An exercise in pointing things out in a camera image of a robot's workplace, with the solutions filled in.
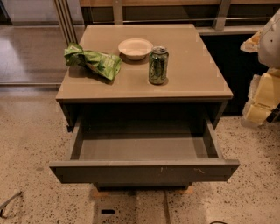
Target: metal tool on floor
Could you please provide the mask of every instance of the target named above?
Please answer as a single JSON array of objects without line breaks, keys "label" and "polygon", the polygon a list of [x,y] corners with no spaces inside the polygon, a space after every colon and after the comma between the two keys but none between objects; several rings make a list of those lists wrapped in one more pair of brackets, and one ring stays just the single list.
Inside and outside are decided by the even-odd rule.
[{"label": "metal tool on floor", "polygon": [[8,204],[15,199],[17,196],[19,196],[22,192],[18,191],[13,196],[11,196],[9,199],[7,199],[2,205],[0,205],[0,218],[4,217],[4,209],[8,206]]}]

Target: can lid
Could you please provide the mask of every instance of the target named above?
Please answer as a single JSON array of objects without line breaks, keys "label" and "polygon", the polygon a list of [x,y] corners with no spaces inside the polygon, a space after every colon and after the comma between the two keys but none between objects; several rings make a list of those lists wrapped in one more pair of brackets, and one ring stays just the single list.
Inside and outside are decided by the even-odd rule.
[{"label": "can lid", "polygon": [[156,54],[164,54],[167,53],[167,49],[164,46],[154,46],[151,51]]}]

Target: table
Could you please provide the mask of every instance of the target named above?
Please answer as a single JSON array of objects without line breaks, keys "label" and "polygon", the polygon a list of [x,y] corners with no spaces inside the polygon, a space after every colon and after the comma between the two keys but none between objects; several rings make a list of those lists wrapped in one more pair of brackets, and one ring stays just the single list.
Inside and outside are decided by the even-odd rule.
[{"label": "table", "polygon": [[148,57],[122,57],[108,82],[70,67],[56,100],[73,130],[65,161],[50,167],[61,183],[99,189],[189,186],[226,181],[239,166],[224,159],[214,129],[233,94],[192,24],[89,25],[85,50],[119,55],[125,39],[149,40],[170,54],[168,81],[148,81]]}]

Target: green bag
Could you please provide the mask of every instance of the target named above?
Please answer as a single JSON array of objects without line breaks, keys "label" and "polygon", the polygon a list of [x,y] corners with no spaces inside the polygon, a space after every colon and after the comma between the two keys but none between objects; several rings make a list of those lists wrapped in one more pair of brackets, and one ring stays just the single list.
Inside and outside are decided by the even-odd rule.
[{"label": "green bag", "polygon": [[114,54],[84,51],[80,45],[70,43],[64,51],[66,65],[69,67],[88,67],[91,71],[113,80],[121,69],[122,60]]}]

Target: wall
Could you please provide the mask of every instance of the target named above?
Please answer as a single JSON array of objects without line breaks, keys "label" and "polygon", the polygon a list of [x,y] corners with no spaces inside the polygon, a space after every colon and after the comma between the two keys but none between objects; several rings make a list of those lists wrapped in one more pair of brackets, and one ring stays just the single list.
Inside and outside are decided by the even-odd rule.
[{"label": "wall", "polygon": [[[75,24],[83,24],[79,0],[67,0]],[[14,25],[57,24],[53,0],[2,0]]]}]

